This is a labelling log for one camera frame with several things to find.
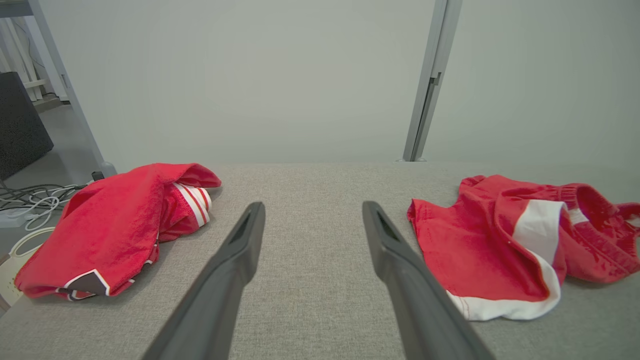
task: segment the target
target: red cloth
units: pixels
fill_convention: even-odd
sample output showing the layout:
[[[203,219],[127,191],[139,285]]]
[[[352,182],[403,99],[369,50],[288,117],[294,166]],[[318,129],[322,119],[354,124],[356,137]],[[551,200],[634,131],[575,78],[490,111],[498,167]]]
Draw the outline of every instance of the red cloth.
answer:
[[[640,204],[611,204],[586,184],[470,177],[450,208],[414,199],[407,215],[427,266],[469,320],[536,318],[557,304],[567,275],[613,282],[640,270],[640,228],[627,221]]]
[[[16,287],[28,297],[118,295],[158,259],[159,241],[209,221],[211,198],[203,188],[220,184],[199,164],[160,163],[90,184],[71,198],[51,237],[16,276]]]

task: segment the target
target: power strip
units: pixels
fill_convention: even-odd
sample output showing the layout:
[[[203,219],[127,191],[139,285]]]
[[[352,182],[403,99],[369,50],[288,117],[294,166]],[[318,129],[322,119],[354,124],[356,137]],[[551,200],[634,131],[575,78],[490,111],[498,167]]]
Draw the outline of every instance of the power strip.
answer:
[[[10,215],[17,215],[19,213],[24,213],[21,216],[17,217],[17,218],[10,218]],[[27,222],[27,217],[30,217],[30,215],[33,214],[33,209],[25,212],[24,208],[18,208],[18,209],[9,209],[9,210],[3,210],[0,211],[0,228],[7,228],[7,227],[20,227],[22,226],[25,222]]]

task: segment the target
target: white stripe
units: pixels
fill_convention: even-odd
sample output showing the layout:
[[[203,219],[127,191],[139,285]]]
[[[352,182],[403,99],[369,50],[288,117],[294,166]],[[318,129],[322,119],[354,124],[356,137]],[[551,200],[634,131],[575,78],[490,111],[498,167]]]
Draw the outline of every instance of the white stripe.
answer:
[[[489,300],[458,297],[447,291],[467,320],[483,321],[500,316],[530,320],[548,313],[557,305],[560,301],[560,282],[550,263],[553,263],[559,241],[560,211],[563,206],[564,203],[558,201],[530,200],[513,232],[513,239],[523,245],[538,262],[549,296],[542,301]]]
[[[189,204],[189,207],[191,208],[191,211],[193,212],[193,215],[195,216],[196,221],[198,222],[198,226],[203,226],[204,219],[202,218],[202,214],[200,213],[200,210],[198,209],[198,206],[196,205],[196,203],[193,201],[193,199],[189,195],[189,192],[185,188],[183,188],[182,185],[178,183],[173,183],[173,185],[180,191],[180,194],[182,194],[182,197],[187,202],[187,204]]]
[[[105,295],[110,296],[109,292],[111,291],[111,287],[109,286],[109,284],[107,284],[107,282],[104,280],[104,278],[102,277],[102,275],[100,274],[100,272],[96,269],[93,269],[91,271],[87,271],[84,274],[80,274],[78,276],[76,276],[75,278],[67,281],[67,283],[65,284],[65,289],[69,288],[69,285],[71,285],[72,282],[80,279],[82,276],[85,276],[86,274],[90,274],[90,273],[95,273],[95,275],[98,277],[98,279],[100,279],[100,282],[102,283],[102,285],[104,285],[105,288]]]
[[[579,224],[581,222],[589,221],[589,219],[586,216],[584,216],[580,208],[569,210],[569,216],[571,217],[571,223],[573,225]]]
[[[205,218],[207,218],[207,222],[210,222],[211,219],[209,218],[209,212],[207,211],[207,204],[204,201],[204,197],[202,197],[202,194],[207,194],[207,196],[209,194],[204,189],[202,189],[202,193],[200,193],[199,188],[189,185],[183,186],[187,188],[187,190],[189,190],[193,197],[198,201],[198,203],[200,204],[200,208],[202,209],[202,213],[204,214]],[[209,199],[209,208],[211,208],[211,199]]]
[[[563,206],[561,201],[530,200],[513,229],[513,238],[548,264],[553,264],[556,256]]]

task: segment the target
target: table surface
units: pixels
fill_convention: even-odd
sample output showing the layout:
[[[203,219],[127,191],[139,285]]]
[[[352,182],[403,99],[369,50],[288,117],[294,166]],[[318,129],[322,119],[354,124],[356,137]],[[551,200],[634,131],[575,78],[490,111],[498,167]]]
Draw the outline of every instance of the table surface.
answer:
[[[411,198],[452,205],[464,177],[589,183],[612,202],[640,201],[640,178],[589,167],[466,163],[209,166],[212,222],[160,244],[160,260],[117,297],[71,303],[22,297],[0,318],[2,359],[137,359],[245,207],[262,201],[258,270],[244,289],[231,359],[403,359],[396,318],[375,276],[361,205],[375,200],[419,252]],[[473,328],[498,359],[630,359],[640,353],[640,275],[607,286],[568,279],[542,318]]]

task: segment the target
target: wall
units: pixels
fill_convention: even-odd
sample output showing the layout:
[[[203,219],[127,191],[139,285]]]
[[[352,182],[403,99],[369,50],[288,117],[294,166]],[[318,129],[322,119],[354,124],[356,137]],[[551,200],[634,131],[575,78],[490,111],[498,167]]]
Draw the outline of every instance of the wall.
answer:
[[[394,161],[433,1],[40,1],[105,160]]]
[[[640,2],[465,0],[427,160],[640,172]]]

